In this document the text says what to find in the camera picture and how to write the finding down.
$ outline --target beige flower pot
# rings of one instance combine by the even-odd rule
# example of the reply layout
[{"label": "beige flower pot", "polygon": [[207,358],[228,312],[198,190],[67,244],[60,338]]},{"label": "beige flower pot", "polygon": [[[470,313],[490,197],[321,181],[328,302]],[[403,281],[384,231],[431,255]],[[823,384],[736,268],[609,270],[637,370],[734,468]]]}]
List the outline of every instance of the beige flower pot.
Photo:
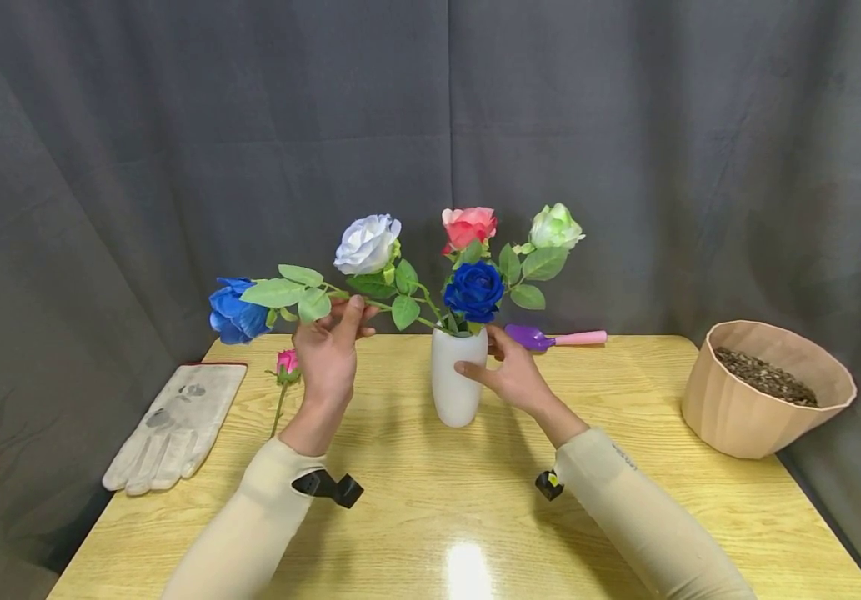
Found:
[{"label": "beige flower pot", "polygon": [[[717,360],[713,349],[739,350],[783,368],[810,386],[819,408],[758,392]],[[683,394],[683,420],[710,446],[738,458],[763,458],[847,408],[856,397],[851,373],[827,350],[764,322],[715,324],[703,340]]]}]

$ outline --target pink handle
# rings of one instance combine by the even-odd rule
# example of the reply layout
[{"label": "pink handle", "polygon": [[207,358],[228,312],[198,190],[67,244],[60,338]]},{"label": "pink handle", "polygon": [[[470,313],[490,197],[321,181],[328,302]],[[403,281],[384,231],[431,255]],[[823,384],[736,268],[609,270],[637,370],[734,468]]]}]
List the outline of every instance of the pink handle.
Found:
[{"label": "pink handle", "polygon": [[607,333],[600,331],[583,331],[583,333],[569,333],[558,335],[553,338],[554,346],[587,346],[590,343],[607,342]]}]

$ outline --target soil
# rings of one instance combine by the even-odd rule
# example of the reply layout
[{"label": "soil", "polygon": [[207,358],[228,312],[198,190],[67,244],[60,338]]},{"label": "soil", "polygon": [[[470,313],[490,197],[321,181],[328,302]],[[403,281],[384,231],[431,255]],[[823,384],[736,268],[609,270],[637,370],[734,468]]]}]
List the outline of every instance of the soil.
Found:
[{"label": "soil", "polygon": [[782,368],[726,347],[715,348],[713,353],[727,371],[758,391],[769,393],[786,403],[817,408],[817,394]]}]

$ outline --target artificial flower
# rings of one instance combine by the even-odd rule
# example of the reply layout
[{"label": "artificial flower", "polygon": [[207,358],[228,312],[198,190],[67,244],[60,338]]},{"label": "artificial flower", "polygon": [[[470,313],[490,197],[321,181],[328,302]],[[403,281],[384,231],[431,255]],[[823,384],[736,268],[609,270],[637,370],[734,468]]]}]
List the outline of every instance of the artificial flower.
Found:
[{"label": "artificial flower", "polygon": [[297,350],[290,348],[277,353],[277,382],[280,384],[280,398],[277,400],[277,414],[273,415],[273,428],[270,437],[277,433],[277,425],[280,423],[280,415],[283,414],[283,398],[287,394],[287,388],[291,383],[297,383],[300,379],[300,366],[297,360]]},{"label": "artificial flower", "polygon": [[473,240],[486,242],[496,234],[496,218],[492,208],[445,208],[441,215],[447,229],[448,244],[443,253],[462,251]]},{"label": "artificial flower", "polygon": [[300,378],[297,350],[290,348],[277,353],[277,381],[278,383],[292,383]]},{"label": "artificial flower", "polygon": [[471,323],[490,323],[503,298],[503,279],[492,264],[483,260],[463,264],[453,282],[443,290],[443,303]]},{"label": "artificial flower", "polygon": [[400,222],[390,215],[357,219],[343,232],[333,265],[343,274],[378,273],[393,259]]},{"label": "artificial flower", "polygon": [[530,228],[530,244],[534,248],[561,247],[573,250],[577,242],[586,237],[580,225],[570,216],[570,211],[560,202],[554,204],[553,208],[543,207],[533,217],[533,226]]},{"label": "artificial flower", "polygon": [[210,327],[220,333],[223,343],[249,343],[256,336],[268,333],[265,306],[243,302],[240,296],[253,286],[244,278],[217,279],[223,288],[210,295]]}]

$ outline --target wrist strap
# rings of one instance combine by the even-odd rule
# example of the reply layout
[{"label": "wrist strap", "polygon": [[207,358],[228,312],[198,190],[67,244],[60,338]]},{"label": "wrist strap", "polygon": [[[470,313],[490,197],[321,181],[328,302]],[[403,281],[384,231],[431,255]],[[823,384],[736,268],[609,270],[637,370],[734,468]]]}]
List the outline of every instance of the wrist strap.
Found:
[{"label": "wrist strap", "polygon": [[552,468],[540,473],[533,485],[537,486],[543,497],[548,500],[553,500],[563,493],[563,484],[557,479],[557,472]]},{"label": "wrist strap", "polygon": [[315,498],[330,498],[338,506],[348,509],[356,504],[364,493],[364,488],[350,474],[343,475],[339,482],[333,480],[330,473],[323,468],[310,472],[303,477],[293,480],[293,490],[311,495]]}]

